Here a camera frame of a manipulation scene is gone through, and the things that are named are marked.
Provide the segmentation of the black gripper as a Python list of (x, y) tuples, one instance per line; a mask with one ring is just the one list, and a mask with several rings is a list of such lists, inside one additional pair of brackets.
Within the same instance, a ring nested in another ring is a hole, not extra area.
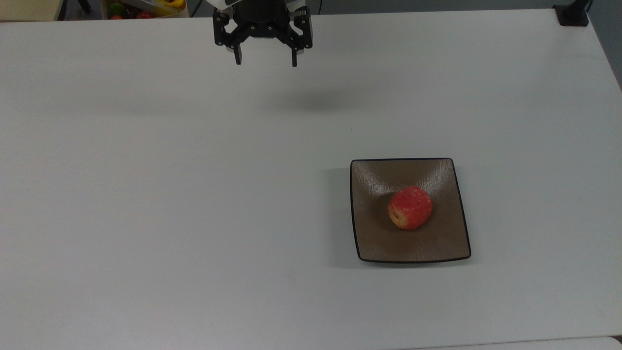
[(242, 64), (239, 38), (287, 38), (286, 46), (291, 50), (293, 67), (297, 67), (297, 58), (305, 49), (313, 48), (309, 7), (300, 7), (289, 13), (286, 0), (241, 0), (232, 5), (232, 10), (236, 28), (229, 33), (226, 27), (232, 15), (214, 11), (213, 30), (215, 44), (229, 49), (238, 66)]

